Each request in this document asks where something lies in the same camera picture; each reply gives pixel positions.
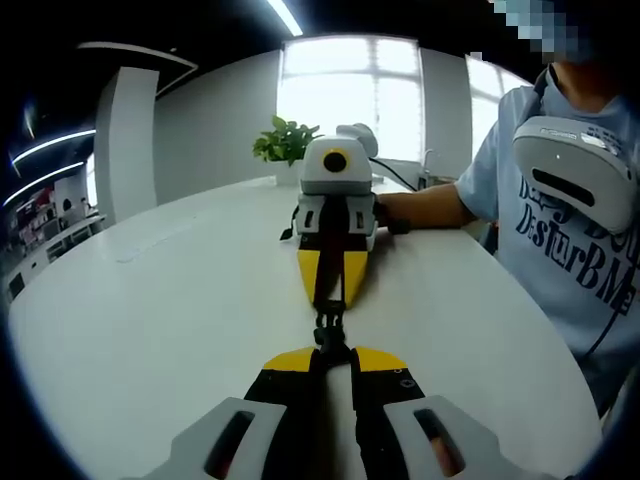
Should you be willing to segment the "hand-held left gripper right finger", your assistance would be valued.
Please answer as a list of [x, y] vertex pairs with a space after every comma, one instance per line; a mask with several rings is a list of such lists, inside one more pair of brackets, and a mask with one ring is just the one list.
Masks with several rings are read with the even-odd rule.
[[516, 479], [497, 436], [446, 398], [427, 396], [395, 355], [351, 350], [356, 441], [369, 479]]

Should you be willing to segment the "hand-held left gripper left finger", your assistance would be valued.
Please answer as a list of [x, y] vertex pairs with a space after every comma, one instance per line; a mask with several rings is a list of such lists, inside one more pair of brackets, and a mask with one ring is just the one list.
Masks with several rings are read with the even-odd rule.
[[276, 355], [242, 398], [228, 397], [179, 433], [146, 479], [296, 479], [321, 386], [316, 347]]

